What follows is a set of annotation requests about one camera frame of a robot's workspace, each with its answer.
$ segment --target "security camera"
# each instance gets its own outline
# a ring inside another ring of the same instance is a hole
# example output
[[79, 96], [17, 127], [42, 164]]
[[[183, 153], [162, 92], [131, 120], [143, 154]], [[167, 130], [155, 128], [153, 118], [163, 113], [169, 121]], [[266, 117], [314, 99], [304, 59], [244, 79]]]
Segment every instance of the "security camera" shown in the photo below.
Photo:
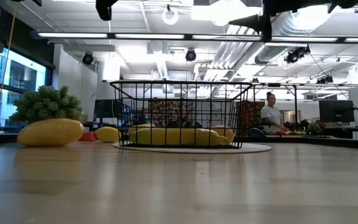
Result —
[[188, 49], [187, 53], [186, 53], [186, 61], [188, 62], [192, 62], [194, 60], [196, 60], [196, 52], [194, 51], [194, 49]]
[[92, 52], [85, 53], [84, 57], [82, 58], [82, 63], [85, 65], [93, 65], [95, 63], [95, 59], [92, 54]]

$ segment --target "ceiling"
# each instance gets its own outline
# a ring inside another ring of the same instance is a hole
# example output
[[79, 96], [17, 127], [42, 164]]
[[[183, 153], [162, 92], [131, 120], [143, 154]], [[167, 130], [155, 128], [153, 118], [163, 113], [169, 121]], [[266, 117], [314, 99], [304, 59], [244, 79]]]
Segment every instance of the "ceiling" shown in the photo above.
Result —
[[[168, 25], [162, 20], [163, 10], [166, 8], [165, 1], [118, 1], [112, 7], [112, 21], [102, 21], [93, 2], [79, 2], [74, 0], [67, 1], [43, 1], [43, 6], [38, 7], [31, 1], [12, 2], [10, 0], [0, 0], [2, 6], [8, 12], [13, 11], [17, 4], [17, 17], [26, 24], [38, 31], [55, 32], [153, 32], [153, 33], [196, 33], [196, 34], [224, 34], [227, 33], [228, 25], [217, 26], [216, 21], [207, 20], [211, 15], [204, 16], [200, 13], [199, 17], [206, 18], [204, 21], [192, 20], [192, 10], [198, 9], [193, 6], [193, 1], [170, 1], [171, 8], [178, 11], [178, 21], [174, 25]], [[232, 12], [233, 9], [219, 8], [219, 16], [226, 15], [232, 18], [238, 13]], [[259, 9], [247, 8], [242, 17], [250, 16]], [[332, 13], [331, 17], [315, 29], [311, 35], [358, 35], [358, 14], [353, 9], [339, 9]], [[65, 44], [67, 51], [77, 51], [78, 48], [86, 45], [113, 45], [116, 52], [122, 57], [125, 63], [122, 64], [121, 73], [124, 77], [133, 74], [150, 74], [150, 71], [157, 70], [153, 59], [147, 58], [147, 43], [141, 40], [71, 40], [70, 44]], [[182, 70], [193, 72], [194, 66], [199, 63], [210, 63], [216, 54], [222, 50], [224, 43], [220, 42], [186, 42], [168, 41], [171, 57], [166, 61], [168, 71]], [[184, 59], [186, 49], [195, 49], [197, 61], [186, 62]], [[235, 49], [228, 54], [235, 54]], [[337, 65], [343, 69], [334, 71], [338, 82], [345, 82], [347, 68], [354, 66], [358, 62], [358, 45], [337, 45], [337, 44], [311, 44], [310, 49], [314, 59], [310, 56], [303, 58], [289, 69], [284, 69], [282, 58], [276, 57], [268, 67], [263, 67], [255, 76], [260, 78], [260, 82], [284, 82], [286, 77], [291, 77], [290, 81], [307, 82], [311, 76], [317, 75], [321, 69], [329, 69]], [[101, 60], [108, 52], [97, 52], [95, 55]], [[251, 54], [249, 50], [238, 57], [236, 63]], [[251, 79], [249, 74], [243, 76], [237, 74], [236, 80]]]

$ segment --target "white round mat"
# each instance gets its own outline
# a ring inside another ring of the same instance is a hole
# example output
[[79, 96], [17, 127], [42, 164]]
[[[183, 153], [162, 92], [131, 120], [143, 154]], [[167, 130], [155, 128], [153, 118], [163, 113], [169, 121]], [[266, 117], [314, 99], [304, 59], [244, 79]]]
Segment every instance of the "white round mat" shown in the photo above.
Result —
[[269, 146], [260, 144], [242, 143], [240, 149], [200, 149], [200, 148], [163, 148], [163, 147], [127, 147], [114, 143], [114, 147], [125, 150], [148, 151], [148, 152], [169, 152], [169, 153], [189, 153], [189, 154], [238, 154], [267, 152], [272, 150]]

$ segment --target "table surface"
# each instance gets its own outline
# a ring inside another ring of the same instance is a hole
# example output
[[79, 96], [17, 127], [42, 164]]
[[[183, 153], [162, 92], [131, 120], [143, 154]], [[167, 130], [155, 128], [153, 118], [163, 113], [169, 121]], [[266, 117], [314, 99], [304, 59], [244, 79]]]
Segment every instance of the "table surface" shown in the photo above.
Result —
[[236, 155], [0, 145], [0, 223], [358, 223], [358, 149]]

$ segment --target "potted plant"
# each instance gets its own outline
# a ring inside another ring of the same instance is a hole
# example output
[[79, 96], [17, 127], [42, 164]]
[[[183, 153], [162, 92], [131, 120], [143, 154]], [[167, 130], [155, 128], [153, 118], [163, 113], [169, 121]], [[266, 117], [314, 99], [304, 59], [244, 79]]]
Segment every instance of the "potted plant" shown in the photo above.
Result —
[[40, 86], [37, 92], [25, 92], [22, 100], [15, 100], [17, 111], [12, 121], [28, 121], [17, 135], [17, 142], [25, 146], [62, 146], [79, 140], [84, 127], [81, 101], [68, 94], [68, 87], [55, 90]]
[[311, 123], [308, 126], [308, 129], [306, 131], [307, 135], [309, 136], [317, 136], [322, 132], [320, 125], [316, 123]]

